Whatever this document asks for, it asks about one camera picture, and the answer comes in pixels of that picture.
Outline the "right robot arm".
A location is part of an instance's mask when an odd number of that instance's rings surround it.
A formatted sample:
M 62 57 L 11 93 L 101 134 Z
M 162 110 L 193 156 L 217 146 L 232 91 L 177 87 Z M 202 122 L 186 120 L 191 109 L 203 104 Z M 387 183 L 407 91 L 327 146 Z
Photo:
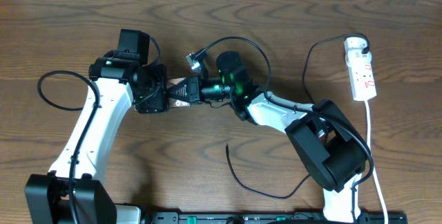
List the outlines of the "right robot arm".
M 188 104 L 228 99 L 242 121 L 286 134 L 309 176 L 323 188 L 324 217 L 341 223 L 359 220 L 358 186 L 373 174 L 374 163 L 367 143 L 336 104 L 301 104 L 275 96 L 253 83 L 235 51 L 218 56 L 217 78 L 207 76 L 198 55 L 191 53 L 187 60 L 199 73 L 171 83 L 169 98 Z

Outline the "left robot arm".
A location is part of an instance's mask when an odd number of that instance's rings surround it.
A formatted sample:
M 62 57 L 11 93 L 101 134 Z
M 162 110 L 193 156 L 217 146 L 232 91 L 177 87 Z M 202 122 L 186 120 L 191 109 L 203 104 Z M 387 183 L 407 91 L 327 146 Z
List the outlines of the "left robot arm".
M 25 195 L 33 223 L 144 223 L 142 209 L 115 204 L 104 176 L 126 112 L 158 102 L 166 67 L 141 59 L 100 57 L 85 80 L 88 94 L 75 128 L 45 175 L 33 174 Z

